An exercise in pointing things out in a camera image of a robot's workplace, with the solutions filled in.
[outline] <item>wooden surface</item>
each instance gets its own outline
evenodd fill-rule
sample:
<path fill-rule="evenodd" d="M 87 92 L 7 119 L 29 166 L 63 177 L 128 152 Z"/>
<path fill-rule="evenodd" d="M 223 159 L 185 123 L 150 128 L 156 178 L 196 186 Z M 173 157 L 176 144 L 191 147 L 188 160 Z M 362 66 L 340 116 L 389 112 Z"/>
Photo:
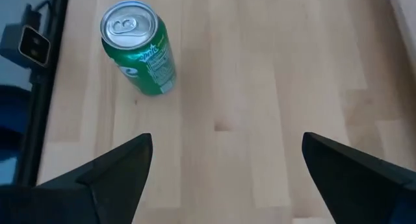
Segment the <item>wooden surface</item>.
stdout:
<path fill-rule="evenodd" d="M 102 49 L 118 1 L 70 0 L 39 182 L 150 132 L 136 223 L 321 224 L 305 131 L 416 169 L 415 85 L 388 0 L 141 0 L 177 64 L 159 97 Z"/>

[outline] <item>wood grain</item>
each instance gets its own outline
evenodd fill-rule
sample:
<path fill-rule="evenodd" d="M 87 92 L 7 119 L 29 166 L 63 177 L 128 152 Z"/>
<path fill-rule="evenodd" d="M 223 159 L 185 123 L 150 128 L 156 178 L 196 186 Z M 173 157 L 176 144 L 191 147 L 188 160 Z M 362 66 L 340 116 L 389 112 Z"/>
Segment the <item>wood grain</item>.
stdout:
<path fill-rule="evenodd" d="M 416 169 L 416 89 L 388 0 L 141 0 L 177 66 L 158 97 L 101 47 L 118 1 L 70 0 L 39 182 L 150 132 L 135 223 L 323 224 L 305 131 Z"/>

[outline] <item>blue object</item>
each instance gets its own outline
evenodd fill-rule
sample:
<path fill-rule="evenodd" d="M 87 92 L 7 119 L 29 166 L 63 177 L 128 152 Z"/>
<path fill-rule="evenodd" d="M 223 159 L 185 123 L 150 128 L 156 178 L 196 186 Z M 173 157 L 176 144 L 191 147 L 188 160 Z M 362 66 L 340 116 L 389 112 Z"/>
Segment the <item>blue object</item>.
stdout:
<path fill-rule="evenodd" d="M 0 86 L 0 185 L 13 182 L 29 115 L 30 92 Z"/>

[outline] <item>sprite logo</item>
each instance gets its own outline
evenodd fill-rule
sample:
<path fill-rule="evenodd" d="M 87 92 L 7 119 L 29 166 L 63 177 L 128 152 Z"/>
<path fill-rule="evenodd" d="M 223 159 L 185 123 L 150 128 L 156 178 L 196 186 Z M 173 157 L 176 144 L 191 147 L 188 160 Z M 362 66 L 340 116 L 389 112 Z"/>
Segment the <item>sprite logo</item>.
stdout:
<path fill-rule="evenodd" d="M 120 70 L 123 72 L 124 75 L 136 78 L 138 77 L 138 70 L 135 68 L 127 68 L 127 67 L 120 67 Z"/>
<path fill-rule="evenodd" d="M 158 51 L 159 49 L 156 46 L 150 44 L 150 48 L 147 51 L 138 54 L 138 60 L 141 62 L 147 62 L 149 58 L 151 58 Z"/>

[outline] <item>soda can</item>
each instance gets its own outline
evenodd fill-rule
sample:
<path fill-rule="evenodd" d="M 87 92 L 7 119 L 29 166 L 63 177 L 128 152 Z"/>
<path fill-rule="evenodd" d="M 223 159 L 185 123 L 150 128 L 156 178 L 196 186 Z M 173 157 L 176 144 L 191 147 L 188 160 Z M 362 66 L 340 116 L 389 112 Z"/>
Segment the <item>soda can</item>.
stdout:
<path fill-rule="evenodd" d="M 159 95 L 174 87 L 175 63 L 162 19 L 147 4 L 122 1 L 101 20 L 105 52 L 145 95 Z"/>

